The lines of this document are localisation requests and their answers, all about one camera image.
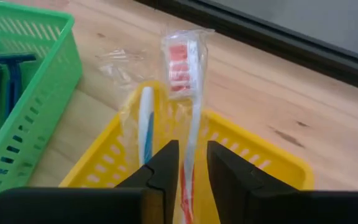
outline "wooden surface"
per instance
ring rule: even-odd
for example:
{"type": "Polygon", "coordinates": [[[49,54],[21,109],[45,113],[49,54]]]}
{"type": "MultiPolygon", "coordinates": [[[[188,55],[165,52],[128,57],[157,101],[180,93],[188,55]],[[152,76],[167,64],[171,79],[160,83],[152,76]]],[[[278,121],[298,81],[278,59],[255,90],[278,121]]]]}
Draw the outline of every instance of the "wooden surface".
{"type": "MultiPolygon", "coordinates": [[[[15,1],[76,19],[84,75],[30,181],[57,186],[118,108],[97,56],[114,49],[146,52],[157,74],[161,36],[195,25],[130,0],[15,1]]],[[[317,189],[358,190],[357,88],[220,34],[208,48],[208,108],[303,158],[317,189]]]]}

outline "green plastic basket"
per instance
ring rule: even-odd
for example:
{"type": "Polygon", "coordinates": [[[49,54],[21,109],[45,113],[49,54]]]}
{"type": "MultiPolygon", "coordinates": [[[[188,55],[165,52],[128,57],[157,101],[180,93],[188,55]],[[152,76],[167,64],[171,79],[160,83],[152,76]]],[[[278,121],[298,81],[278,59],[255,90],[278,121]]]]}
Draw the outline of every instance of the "green plastic basket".
{"type": "Polygon", "coordinates": [[[1,93],[0,192],[27,183],[81,77],[73,24],[69,14],[0,2],[0,53],[38,58],[22,64],[25,90],[7,120],[1,93]]]}

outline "yellow plastic basket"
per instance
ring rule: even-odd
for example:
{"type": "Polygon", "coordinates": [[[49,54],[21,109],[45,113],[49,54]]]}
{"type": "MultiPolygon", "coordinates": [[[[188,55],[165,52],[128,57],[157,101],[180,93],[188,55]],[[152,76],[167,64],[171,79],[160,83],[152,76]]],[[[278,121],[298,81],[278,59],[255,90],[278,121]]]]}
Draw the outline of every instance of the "yellow plastic basket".
{"type": "MultiPolygon", "coordinates": [[[[169,140],[179,139],[182,161],[183,151],[186,148],[186,138],[178,134],[182,131],[178,127],[183,126],[183,120],[175,116],[175,112],[178,110],[177,102],[169,101],[166,94],[163,94],[165,90],[157,82],[145,83],[137,89],[131,101],[127,104],[131,116],[134,119],[137,117],[140,94],[144,86],[152,86],[155,90],[154,142],[157,143],[153,145],[153,153],[155,154],[169,140]],[[161,108],[170,108],[168,110],[171,112],[161,110],[161,108]]],[[[297,189],[313,188],[313,173],[302,160],[267,143],[217,114],[204,111],[195,159],[194,213],[196,223],[219,223],[206,165],[206,143],[208,140],[220,142],[268,174],[297,189]]],[[[120,117],[117,115],[76,166],[72,168],[60,186],[114,187],[135,171],[133,167],[129,167],[126,156],[120,117]]],[[[180,183],[178,182],[176,210],[180,209],[179,186],[180,183]]],[[[175,220],[178,220],[179,213],[175,212],[175,214],[175,220]]]]}

